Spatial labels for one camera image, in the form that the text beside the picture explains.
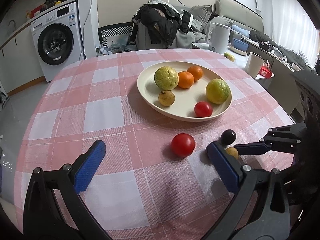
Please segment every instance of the red tomato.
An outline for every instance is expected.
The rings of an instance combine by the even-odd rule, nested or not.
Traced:
[[[197,117],[209,117],[212,115],[212,106],[205,101],[199,102],[195,105],[195,113]]]
[[[171,141],[171,150],[180,157],[191,155],[196,147],[194,138],[186,133],[176,135]]]

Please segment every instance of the cup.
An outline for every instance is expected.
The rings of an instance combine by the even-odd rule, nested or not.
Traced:
[[[245,65],[244,71],[246,71],[253,78],[256,78],[259,74],[263,62],[264,59],[262,57],[250,52],[249,59],[247,65]]]

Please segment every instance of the bottle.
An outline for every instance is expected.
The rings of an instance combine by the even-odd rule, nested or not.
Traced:
[[[30,13],[29,13],[29,10],[26,10],[26,20],[30,20]]]

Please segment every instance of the orange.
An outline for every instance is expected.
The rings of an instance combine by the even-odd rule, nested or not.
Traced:
[[[199,66],[192,66],[188,68],[187,71],[193,75],[195,81],[199,80],[203,76],[202,68],[200,68]]]
[[[178,76],[179,76],[178,86],[181,88],[189,88],[195,82],[193,75],[187,71],[180,72]]]

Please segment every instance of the electric kettle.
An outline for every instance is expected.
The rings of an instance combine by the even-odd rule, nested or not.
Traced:
[[[230,27],[219,23],[209,23],[205,41],[209,44],[209,50],[224,54],[227,50],[229,36]]]

